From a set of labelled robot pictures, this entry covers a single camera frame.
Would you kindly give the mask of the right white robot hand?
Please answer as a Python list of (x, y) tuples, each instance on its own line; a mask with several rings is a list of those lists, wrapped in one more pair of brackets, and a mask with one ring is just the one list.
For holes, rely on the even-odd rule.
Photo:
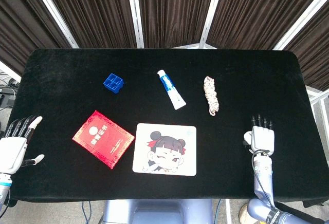
[(251, 118), (251, 150), (262, 151), (271, 156), (275, 151), (275, 133), (272, 121), (262, 118), (260, 115)]

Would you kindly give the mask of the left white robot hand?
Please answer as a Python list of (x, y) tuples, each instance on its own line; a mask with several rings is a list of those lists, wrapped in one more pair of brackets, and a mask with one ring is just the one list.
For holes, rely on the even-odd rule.
[(33, 133), (43, 117), (31, 115), (12, 121), (1, 138), (1, 173), (15, 174), (20, 168), (40, 163), (45, 155), (25, 159)]

